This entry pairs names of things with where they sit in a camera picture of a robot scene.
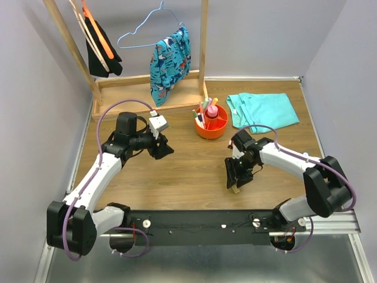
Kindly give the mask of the light wooden hanger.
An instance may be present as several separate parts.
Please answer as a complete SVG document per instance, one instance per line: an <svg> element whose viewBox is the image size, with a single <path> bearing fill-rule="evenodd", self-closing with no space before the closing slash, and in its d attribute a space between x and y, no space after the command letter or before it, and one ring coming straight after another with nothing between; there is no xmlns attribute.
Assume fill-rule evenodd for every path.
<svg viewBox="0 0 377 283"><path fill-rule="evenodd" d="M104 67L104 69L109 72L109 67L108 65L106 64L103 56L101 55L92 35L90 34L90 31L82 17L82 15L80 14L80 12L78 11L77 9L77 5L76 5L76 2L75 1L72 1L72 0L69 0L70 4L72 5L72 9L74 11L74 14L77 18L77 21L79 23L79 26L80 28L82 29L82 32L83 34L85 35L85 38L86 38L86 41L87 43L89 43L91 49L93 50L95 56L97 57L97 59L99 60L99 62L101 63L101 65Z"/></svg>

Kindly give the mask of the orange plastic hanger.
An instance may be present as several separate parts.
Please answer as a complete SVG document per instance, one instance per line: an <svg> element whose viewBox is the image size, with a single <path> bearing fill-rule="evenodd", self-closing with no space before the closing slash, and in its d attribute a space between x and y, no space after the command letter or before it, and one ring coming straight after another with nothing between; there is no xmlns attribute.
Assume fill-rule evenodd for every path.
<svg viewBox="0 0 377 283"><path fill-rule="evenodd" d="M98 25L96 24L93 16L91 15L90 10L88 9L85 1L82 0L81 2L82 2L82 8L83 8L84 14L86 14L87 18L90 20L90 23L92 24L94 31L96 32L97 37L98 37L106 55L107 55L107 57L109 59L114 59L114 54L113 54L110 46L108 45L107 41L105 40L104 36L102 35L102 33L101 33Z"/></svg>

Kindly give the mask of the teal folded t-shirt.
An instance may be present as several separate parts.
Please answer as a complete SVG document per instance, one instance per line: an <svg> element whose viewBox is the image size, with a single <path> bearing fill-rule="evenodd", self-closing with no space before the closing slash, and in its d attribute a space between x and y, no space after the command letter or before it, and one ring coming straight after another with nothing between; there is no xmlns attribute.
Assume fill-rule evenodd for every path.
<svg viewBox="0 0 377 283"><path fill-rule="evenodd" d="M267 133L269 127L280 129L299 122L299 118L285 93L229 95L226 103L230 108L233 127L246 126L254 134Z"/></svg>

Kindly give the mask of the small tan eraser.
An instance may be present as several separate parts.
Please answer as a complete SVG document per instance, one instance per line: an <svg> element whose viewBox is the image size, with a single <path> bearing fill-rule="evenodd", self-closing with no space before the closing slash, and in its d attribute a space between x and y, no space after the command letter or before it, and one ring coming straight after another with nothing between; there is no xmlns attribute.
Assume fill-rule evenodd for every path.
<svg viewBox="0 0 377 283"><path fill-rule="evenodd" d="M237 186L232 186L232 190L235 194L240 192L240 189Z"/></svg>

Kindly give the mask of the green grey highlighter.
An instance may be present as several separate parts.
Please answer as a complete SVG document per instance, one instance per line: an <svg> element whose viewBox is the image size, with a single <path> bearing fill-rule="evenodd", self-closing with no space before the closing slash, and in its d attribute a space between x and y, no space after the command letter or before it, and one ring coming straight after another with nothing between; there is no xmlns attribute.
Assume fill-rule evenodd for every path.
<svg viewBox="0 0 377 283"><path fill-rule="evenodd" d="M205 112L205 110L207 109L208 105L209 105L209 99L205 98L204 101L203 101L203 104L202 104L203 112Z"/></svg>

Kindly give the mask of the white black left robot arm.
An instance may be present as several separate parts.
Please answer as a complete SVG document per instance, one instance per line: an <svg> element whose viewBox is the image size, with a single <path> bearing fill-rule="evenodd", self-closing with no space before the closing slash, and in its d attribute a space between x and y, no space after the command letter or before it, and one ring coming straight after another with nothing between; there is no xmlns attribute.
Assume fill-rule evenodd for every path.
<svg viewBox="0 0 377 283"><path fill-rule="evenodd" d="M77 261L92 250L100 235L112 229L118 233L137 233L128 206L110 203L99 211L95 211L95 207L110 181L129 159L144 150L156 160L174 153L162 134L167 127L167 120L156 111L151 112L149 119L135 113L120 113L115 130L100 145L96 160L83 180L64 200L49 205L47 244L63 249Z"/></svg>

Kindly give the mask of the blue patterned hanging shirt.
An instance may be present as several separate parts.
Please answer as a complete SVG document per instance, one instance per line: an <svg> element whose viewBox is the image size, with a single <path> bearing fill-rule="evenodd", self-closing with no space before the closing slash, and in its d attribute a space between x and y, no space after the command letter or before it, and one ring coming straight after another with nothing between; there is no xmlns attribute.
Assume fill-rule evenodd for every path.
<svg viewBox="0 0 377 283"><path fill-rule="evenodd" d="M191 67L191 43L186 27L156 43L150 61L150 91L157 107L168 100L174 86Z"/></svg>

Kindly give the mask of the orange round divided organizer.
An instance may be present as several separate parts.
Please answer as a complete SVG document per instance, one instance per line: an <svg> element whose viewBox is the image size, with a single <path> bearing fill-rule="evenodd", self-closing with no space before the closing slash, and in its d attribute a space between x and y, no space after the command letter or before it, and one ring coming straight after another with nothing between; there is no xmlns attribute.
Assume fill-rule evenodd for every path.
<svg viewBox="0 0 377 283"><path fill-rule="evenodd" d="M195 131L199 136L207 140L217 139L222 136L229 119L227 111L222 106L215 107L217 108L217 116L209 116L208 110L203 112L205 121L204 128L199 126L196 120L194 120Z"/></svg>

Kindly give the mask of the wooden clothes rack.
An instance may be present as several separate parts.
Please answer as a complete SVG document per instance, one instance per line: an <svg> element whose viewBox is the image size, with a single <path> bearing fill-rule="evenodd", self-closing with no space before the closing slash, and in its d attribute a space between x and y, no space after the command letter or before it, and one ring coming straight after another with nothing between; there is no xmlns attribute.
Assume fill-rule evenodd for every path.
<svg viewBox="0 0 377 283"><path fill-rule="evenodd" d="M100 116L112 104L128 98L143 100L151 104L161 114L177 114L190 111L199 106L199 102L208 98L204 71L206 64L207 19L209 2L201 2L201 31L200 31L200 65L198 70L189 74L172 90L172 97L161 107L157 107L148 93L150 86L149 75L131 77L105 78L95 80L90 75L88 66L81 55L76 42L68 29L66 22L55 1L44 1L48 12L52 16L60 34L62 35L73 59L82 72L90 90L92 91L93 120Z"/></svg>

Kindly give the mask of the white marker green cap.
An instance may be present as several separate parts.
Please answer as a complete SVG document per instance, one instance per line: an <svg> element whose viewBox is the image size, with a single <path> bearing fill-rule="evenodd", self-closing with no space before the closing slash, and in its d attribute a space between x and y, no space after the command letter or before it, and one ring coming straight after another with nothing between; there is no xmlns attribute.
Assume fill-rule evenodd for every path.
<svg viewBox="0 0 377 283"><path fill-rule="evenodd" d="M195 119L196 117L199 118L198 115L197 115L197 112L196 112L194 109L192 109L192 113L193 113L194 119Z"/></svg>

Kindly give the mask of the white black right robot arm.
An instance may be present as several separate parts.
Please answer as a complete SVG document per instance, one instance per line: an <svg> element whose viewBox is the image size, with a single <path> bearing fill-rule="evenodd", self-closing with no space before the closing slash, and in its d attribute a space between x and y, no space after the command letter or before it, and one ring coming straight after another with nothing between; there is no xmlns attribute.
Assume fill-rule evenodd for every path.
<svg viewBox="0 0 377 283"><path fill-rule="evenodd" d="M245 130L236 133L229 142L232 156L225 158L227 188L238 193L253 180L255 166L277 167L303 181L305 195L288 199L269 212L266 219L257 216L255 226L284 231L300 218L327 218L354 201L351 188L339 162L332 156L325 158L300 154L278 144L276 140L255 140Z"/></svg>

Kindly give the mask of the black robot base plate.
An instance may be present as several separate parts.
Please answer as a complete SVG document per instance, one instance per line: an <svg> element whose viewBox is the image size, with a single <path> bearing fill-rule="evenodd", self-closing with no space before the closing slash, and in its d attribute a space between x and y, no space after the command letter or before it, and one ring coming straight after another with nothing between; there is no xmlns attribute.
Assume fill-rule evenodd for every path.
<svg viewBox="0 0 377 283"><path fill-rule="evenodd" d="M262 210L134 210L128 225L143 233L112 231L110 247L270 245L273 233L304 232L305 222L278 222Z"/></svg>

